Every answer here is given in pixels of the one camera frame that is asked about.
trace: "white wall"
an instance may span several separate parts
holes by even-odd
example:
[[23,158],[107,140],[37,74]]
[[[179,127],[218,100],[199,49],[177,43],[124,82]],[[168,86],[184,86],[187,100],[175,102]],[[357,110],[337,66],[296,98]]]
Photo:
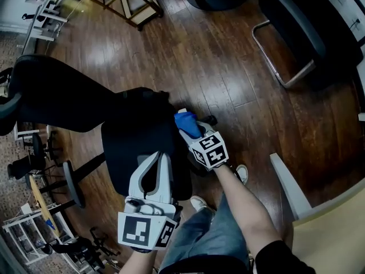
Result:
[[34,14],[37,6],[35,0],[0,0],[0,30],[26,33],[30,21],[22,16]]

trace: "forearm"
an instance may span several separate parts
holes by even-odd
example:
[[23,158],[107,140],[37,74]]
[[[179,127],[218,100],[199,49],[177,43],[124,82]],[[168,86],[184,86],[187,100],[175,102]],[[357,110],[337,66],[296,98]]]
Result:
[[269,213],[262,203],[237,179],[226,165],[215,168],[229,208],[247,245],[256,254],[266,245],[280,240]]
[[157,251],[150,253],[133,252],[119,274],[151,274]]

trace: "white sneaker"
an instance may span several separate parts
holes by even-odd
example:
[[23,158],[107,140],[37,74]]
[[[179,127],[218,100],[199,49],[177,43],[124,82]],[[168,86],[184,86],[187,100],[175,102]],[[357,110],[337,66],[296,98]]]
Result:
[[192,203],[192,206],[196,212],[202,210],[203,208],[208,208],[208,204],[202,197],[194,195],[190,198],[190,202]]
[[245,185],[249,179],[249,171],[248,171],[247,167],[243,164],[240,164],[236,168],[236,171],[237,171],[238,175],[240,176],[241,181]]

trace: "blue jeans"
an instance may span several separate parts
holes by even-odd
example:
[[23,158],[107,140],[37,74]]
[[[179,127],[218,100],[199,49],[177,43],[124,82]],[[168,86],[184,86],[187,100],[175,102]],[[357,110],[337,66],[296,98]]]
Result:
[[203,208],[180,226],[161,264],[161,270],[180,260],[202,255],[236,257],[248,268],[246,241],[224,194],[212,222],[213,216],[211,210]]

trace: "wooden frame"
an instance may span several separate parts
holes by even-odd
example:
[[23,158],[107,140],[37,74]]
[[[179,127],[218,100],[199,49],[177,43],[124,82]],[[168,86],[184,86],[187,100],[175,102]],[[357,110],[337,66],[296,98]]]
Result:
[[[163,10],[157,3],[157,0],[150,0],[150,1],[142,0],[145,3],[145,5],[141,9],[138,9],[138,11],[133,14],[130,13],[129,6],[128,6],[128,0],[121,0],[123,14],[114,10],[112,7],[110,7],[111,4],[114,3],[116,0],[107,0],[107,1],[106,0],[103,0],[103,1],[90,0],[90,1],[100,5],[104,9],[107,9],[110,12],[113,12],[114,14],[118,15],[123,20],[125,20],[129,25],[136,27],[139,31],[142,30],[142,24],[145,23],[149,18],[152,18],[155,15],[159,15],[160,17],[162,17],[162,15],[163,15]],[[145,16],[143,17],[143,19],[135,19],[136,16],[138,16],[139,14],[141,14],[143,12],[145,13]]]

